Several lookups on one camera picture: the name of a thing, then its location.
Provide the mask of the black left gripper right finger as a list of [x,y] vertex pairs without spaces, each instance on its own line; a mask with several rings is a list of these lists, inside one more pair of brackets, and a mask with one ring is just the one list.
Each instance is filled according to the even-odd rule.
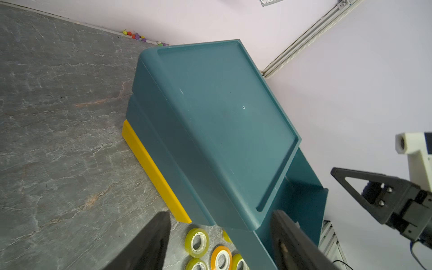
[[279,270],[336,270],[309,237],[282,210],[271,216],[273,257]]

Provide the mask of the teal drawer cabinet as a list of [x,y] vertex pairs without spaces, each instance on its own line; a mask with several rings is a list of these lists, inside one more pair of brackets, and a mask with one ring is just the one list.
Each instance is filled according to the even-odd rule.
[[318,247],[328,191],[240,40],[142,51],[126,120],[192,224],[224,229],[250,268],[278,269],[275,210]]

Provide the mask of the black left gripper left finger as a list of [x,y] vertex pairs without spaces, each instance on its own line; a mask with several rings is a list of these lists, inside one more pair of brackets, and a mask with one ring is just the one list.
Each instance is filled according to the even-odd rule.
[[104,269],[161,270],[170,233],[170,214],[160,211]]

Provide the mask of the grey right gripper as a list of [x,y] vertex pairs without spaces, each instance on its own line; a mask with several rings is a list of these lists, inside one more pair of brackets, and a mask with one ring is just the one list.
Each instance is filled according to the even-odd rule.
[[[398,177],[333,168],[331,175],[380,224],[397,230],[412,243],[432,248],[432,193]],[[359,193],[347,178],[366,181]]]

